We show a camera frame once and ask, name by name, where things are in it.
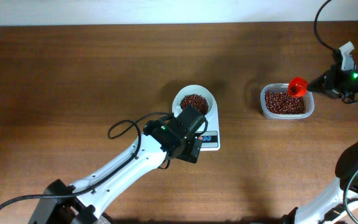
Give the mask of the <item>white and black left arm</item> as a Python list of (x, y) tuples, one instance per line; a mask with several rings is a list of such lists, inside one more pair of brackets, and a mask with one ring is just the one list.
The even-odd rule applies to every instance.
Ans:
[(97, 223), (123, 191), (166, 160), (195, 163), (200, 153), (200, 127), (208, 121), (188, 106), (178, 116), (167, 114), (139, 129), (137, 139), (124, 152), (91, 175), (65, 185), (52, 182), (37, 204), (30, 223)]

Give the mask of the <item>clear plastic container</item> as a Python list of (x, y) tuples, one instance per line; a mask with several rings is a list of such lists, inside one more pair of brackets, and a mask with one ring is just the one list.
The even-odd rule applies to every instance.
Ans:
[(287, 83), (269, 84), (260, 93), (262, 113), (267, 119), (304, 119), (314, 111), (314, 98), (307, 91), (304, 96), (288, 93)]

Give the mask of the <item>white digital kitchen scale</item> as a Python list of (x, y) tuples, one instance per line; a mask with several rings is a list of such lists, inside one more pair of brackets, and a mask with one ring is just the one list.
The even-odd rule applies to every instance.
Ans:
[(208, 122), (208, 128), (205, 133), (200, 136), (202, 145), (200, 151), (218, 151), (221, 146), (219, 121), (215, 123)]

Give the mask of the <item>red beans in bowl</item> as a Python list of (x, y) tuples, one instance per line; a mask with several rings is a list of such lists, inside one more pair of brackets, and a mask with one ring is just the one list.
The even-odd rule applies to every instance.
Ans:
[(180, 102), (180, 108), (183, 110), (190, 105), (195, 109), (197, 109), (203, 115), (206, 115), (208, 113), (209, 110), (208, 102), (206, 98), (204, 98), (201, 95), (197, 95), (197, 94), (186, 95)]

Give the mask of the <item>white bowl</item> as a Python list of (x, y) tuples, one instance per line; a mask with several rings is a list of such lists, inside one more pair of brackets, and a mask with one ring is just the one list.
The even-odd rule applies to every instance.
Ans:
[(180, 106), (182, 99), (187, 95), (196, 94), (202, 96), (208, 103), (208, 112), (205, 117), (209, 123), (219, 121), (218, 106), (212, 93), (201, 85), (188, 85), (182, 88), (175, 96), (172, 103), (172, 112), (178, 116), (183, 110)]

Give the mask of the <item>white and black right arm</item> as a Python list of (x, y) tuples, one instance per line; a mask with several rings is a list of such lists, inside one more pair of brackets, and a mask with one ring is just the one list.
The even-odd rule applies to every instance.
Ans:
[[(320, 77), (307, 85), (312, 92), (322, 93), (345, 104), (358, 100), (358, 69), (346, 68), (352, 63), (349, 53), (334, 50), (335, 64)], [(344, 150), (339, 157), (334, 180), (312, 201), (294, 208), (280, 219), (280, 223), (336, 223), (342, 217), (357, 223), (352, 211), (358, 208), (358, 141)]]

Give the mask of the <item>red adzuki beans in container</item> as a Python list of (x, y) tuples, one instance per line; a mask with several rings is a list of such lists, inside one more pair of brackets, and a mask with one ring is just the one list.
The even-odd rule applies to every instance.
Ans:
[(265, 93), (265, 104), (271, 113), (275, 114), (304, 114), (306, 104), (302, 97), (290, 96), (287, 92)]

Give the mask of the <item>red plastic scoop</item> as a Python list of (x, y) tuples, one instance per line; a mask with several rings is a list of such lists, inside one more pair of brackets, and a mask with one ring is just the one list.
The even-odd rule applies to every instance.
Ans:
[(301, 77), (295, 77), (288, 84), (288, 94), (297, 98), (302, 97), (307, 92), (307, 85), (308, 82), (305, 79)]

